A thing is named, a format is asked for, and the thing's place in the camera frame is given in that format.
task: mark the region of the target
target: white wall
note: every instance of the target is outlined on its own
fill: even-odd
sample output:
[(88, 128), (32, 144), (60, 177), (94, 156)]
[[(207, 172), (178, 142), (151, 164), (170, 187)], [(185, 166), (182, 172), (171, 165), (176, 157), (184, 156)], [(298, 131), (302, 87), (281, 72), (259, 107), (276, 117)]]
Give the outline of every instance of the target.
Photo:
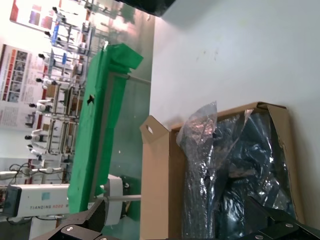
[[(13, 2), (13, 0), (1, 2), (0, 54), (2, 51), (2, 44), (35, 53), (41, 53), (42, 51), (50, 49), (50, 42), (48, 39), (44, 38), (45, 34), (42, 31), (10, 21)], [(22, 131), (0, 128), (0, 157), (15, 159), (34, 158), (26, 148), (27, 142), (24, 139), (25, 135), (26, 133)]]
[(42, 31), (10, 21), (13, 2), (13, 0), (1, 1), (0, 44), (7, 44), (36, 53), (50, 49), (50, 42), (44, 38), (45, 34)]
[(156, 20), (150, 103), (167, 125), (214, 100), (219, 111), (255, 101), (287, 106), (306, 220), (318, 228), (319, 9), (319, 0), (176, 0)]
[(151, 16), (150, 20), (146, 19), (147, 14), (143, 13), (142, 27), (139, 33), (139, 41), (141, 44), (141, 52), (139, 52), (139, 54), (143, 56), (143, 60), (136, 70), (132, 70), (131, 75), (136, 78), (151, 81), (156, 18)]
[(0, 128), (0, 158), (6, 159), (34, 159), (35, 156), (27, 149), (28, 132)]

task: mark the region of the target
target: machine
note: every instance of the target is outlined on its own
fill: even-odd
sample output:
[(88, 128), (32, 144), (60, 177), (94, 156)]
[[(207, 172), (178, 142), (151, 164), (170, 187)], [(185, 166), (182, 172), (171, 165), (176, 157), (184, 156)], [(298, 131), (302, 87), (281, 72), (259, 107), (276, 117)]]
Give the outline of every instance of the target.
[[(123, 184), (120, 177), (108, 175), (108, 182), (101, 186), (105, 193), (98, 198), (107, 198), (105, 205), (106, 226), (115, 225), (123, 216), (123, 201), (140, 200), (140, 196), (123, 196)], [(23, 218), (47, 215), (69, 214), (67, 198), (69, 184), (23, 184), (9, 185), (5, 191), (2, 206), (2, 216), (9, 218)]]
[[(106, 202), (99, 199), (87, 211), (67, 218), (56, 229), (33, 240), (117, 240), (100, 232), (104, 227)], [(320, 231), (299, 223), (283, 210), (263, 207), (252, 197), (245, 204), (247, 235), (240, 240), (319, 240)]]

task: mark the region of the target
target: machine label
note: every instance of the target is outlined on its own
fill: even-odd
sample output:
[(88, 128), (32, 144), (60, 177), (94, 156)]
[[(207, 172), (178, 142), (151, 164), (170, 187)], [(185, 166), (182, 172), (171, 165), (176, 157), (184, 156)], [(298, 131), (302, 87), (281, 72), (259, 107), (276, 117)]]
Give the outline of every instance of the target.
[(67, 208), (67, 205), (64, 204), (56, 204), (56, 205), (40, 205), (40, 206), (31, 206), (31, 210), (36, 210), (36, 209), (62, 209), (62, 208)]
[(43, 192), (41, 196), (41, 200), (49, 200), (50, 199), (50, 192)]

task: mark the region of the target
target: green fabric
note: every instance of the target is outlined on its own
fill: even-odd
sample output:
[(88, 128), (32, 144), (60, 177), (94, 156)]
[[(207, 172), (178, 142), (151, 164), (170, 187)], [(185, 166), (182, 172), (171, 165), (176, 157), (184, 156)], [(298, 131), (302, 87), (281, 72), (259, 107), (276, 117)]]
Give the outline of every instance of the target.
[[(102, 193), (100, 185), (108, 181), (108, 173), (114, 140), (114, 128), (119, 118), (126, 79), (115, 77), (109, 106), (104, 105), (110, 72), (127, 74), (136, 69), (143, 57), (125, 44), (110, 45), (99, 52), (91, 61), (84, 93), (79, 128), (76, 138), (75, 156), (72, 167), (68, 201), (70, 213), (88, 209), (94, 170), (97, 160), (99, 139), (104, 131), (103, 151), (97, 176), (95, 195)], [(90, 95), (94, 103), (87, 104)], [(101, 129), (104, 109), (109, 109), (105, 129)]]

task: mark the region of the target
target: white machine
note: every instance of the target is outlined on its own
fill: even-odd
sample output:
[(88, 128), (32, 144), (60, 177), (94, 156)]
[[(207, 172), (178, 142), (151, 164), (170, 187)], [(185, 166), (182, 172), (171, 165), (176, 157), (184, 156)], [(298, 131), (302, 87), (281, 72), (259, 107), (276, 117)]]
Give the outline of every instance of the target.
[[(67, 198), (69, 184), (25, 184), (9, 185), (3, 203), (2, 215), (14, 217), (32, 217), (47, 215), (63, 215), (69, 213)], [(118, 224), (123, 208), (123, 201), (140, 200), (138, 196), (123, 196), (123, 181), (120, 177), (108, 175), (104, 188), (106, 197), (105, 225)]]

